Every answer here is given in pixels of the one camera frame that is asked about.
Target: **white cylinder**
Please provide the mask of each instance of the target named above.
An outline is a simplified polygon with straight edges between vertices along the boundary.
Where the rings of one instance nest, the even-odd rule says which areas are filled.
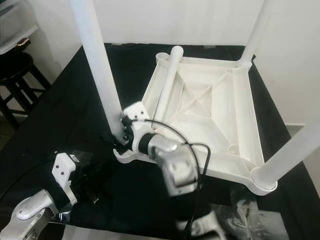
[[[176,73],[179,68],[180,60],[184,54],[184,49],[181,46],[174,46],[170,53],[169,67],[165,76],[162,91],[158,100],[154,119],[162,121],[169,103],[170,93]]]
[[[249,40],[245,46],[245,49],[242,53],[242,56],[239,60],[239,64],[241,66],[245,67],[251,67],[251,59],[253,58],[255,54],[256,47],[258,45],[258,42],[260,40],[260,36],[265,30],[265,27],[267,25],[269,16],[272,11],[272,3],[274,0],[264,0],[260,13],[255,21],[254,27],[252,29],[252,32],[250,34]]]
[[[261,188],[273,189],[277,180],[319,146],[320,122],[315,122],[302,128],[263,166],[254,168],[251,171],[253,181]]]
[[[92,0],[70,0],[80,39],[112,134],[124,143],[122,109]]]

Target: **cable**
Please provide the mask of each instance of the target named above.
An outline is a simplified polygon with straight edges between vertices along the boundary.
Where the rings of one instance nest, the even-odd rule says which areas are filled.
[[[132,122],[150,122],[150,123],[155,123],[155,124],[161,125],[167,129],[171,130],[172,132],[176,133],[181,139],[183,139],[183,141],[184,141],[183,144],[189,146],[189,149],[190,149],[190,151],[194,157],[195,163],[196,163],[196,171],[197,171],[198,179],[197,179],[197,186],[196,186],[196,195],[195,195],[195,200],[194,200],[194,210],[193,210],[192,216],[189,218],[189,220],[187,221],[187,224],[184,228],[184,239],[187,239],[189,236],[189,233],[190,233],[191,223],[193,222],[193,220],[196,216],[196,212],[197,212],[199,200],[200,200],[201,185],[203,184],[203,178],[201,177],[201,173],[200,173],[199,160],[197,158],[197,155],[196,155],[194,149],[192,148],[192,145],[202,146],[202,147],[207,148],[207,157],[206,157],[204,169],[203,169],[204,176],[207,172],[207,168],[208,168],[208,164],[209,164],[209,160],[210,160],[210,156],[211,156],[210,148],[203,143],[189,143],[188,140],[179,131],[177,131],[173,127],[165,124],[164,122],[157,121],[157,120],[151,120],[151,119],[144,119],[144,120],[132,119],[131,121]]]
[[[27,175],[28,173],[32,172],[33,170],[41,167],[42,165],[48,164],[48,163],[52,163],[54,160],[51,159],[49,161],[43,161],[41,163],[39,163],[38,165],[30,168],[28,171],[26,171],[25,173],[23,173],[22,175],[20,175],[16,180],[13,181],[13,183],[11,183],[6,190],[4,190],[4,192],[0,195],[0,203],[2,202],[2,200],[4,199],[4,197],[7,195],[7,193],[12,189],[12,187],[19,182],[25,175]]]

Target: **white rod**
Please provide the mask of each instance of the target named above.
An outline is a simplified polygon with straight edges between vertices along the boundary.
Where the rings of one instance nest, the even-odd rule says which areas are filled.
[[[241,66],[251,67],[251,60],[255,54],[260,36],[263,34],[269,16],[271,15],[273,2],[274,0],[263,1],[260,13],[255,21],[249,40],[238,62]]]
[[[184,49],[181,46],[174,46],[170,53],[169,67],[165,76],[162,91],[158,100],[154,119],[162,121],[169,103],[170,93],[176,73],[179,68],[180,60],[184,54]]]
[[[276,181],[303,161],[320,146],[320,121],[302,128],[276,152],[263,166],[251,172],[253,181],[260,187],[272,189]]]
[[[112,134],[124,143],[122,109],[92,0],[70,0],[80,39]]]

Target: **white plastic tray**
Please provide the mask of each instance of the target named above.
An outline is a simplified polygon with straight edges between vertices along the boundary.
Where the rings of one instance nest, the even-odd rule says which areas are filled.
[[[170,56],[156,55],[157,65],[142,103],[155,116]],[[264,164],[247,67],[236,61],[183,57],[175,75],[163,121],[188,141],[211,149],[207,175],[251,185],[250,171]],[[172,132],[156,132],[178,139]],[[197,148],[201,170],[206,150]]]

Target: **white pole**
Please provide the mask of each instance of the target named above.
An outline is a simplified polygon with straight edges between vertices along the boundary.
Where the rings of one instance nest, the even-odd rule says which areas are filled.
[[[273,189],[276,181],[320,146],[320,121],[302,128],[263,166],[251,171],[255,184]]]
[[[122,109],[92,0],[70,0],[80,39],[112,134],[121,143]]]
[[[184,49],[181,46],[174,46],[170,53],[169,67],[165,76],[162,91],[158,100],[154,119],[162,121],[169,103],[170,93],[176,73],[179,68],[180,60],[184,54]]]
[[[255,21],[249,40],[245,46],[242,56],[238,63],[244,67],[251,67],[251,59],[253,58],[260,36],[267,25],[269,16],[272,11],[274,0],[264,0],[260,13]]]

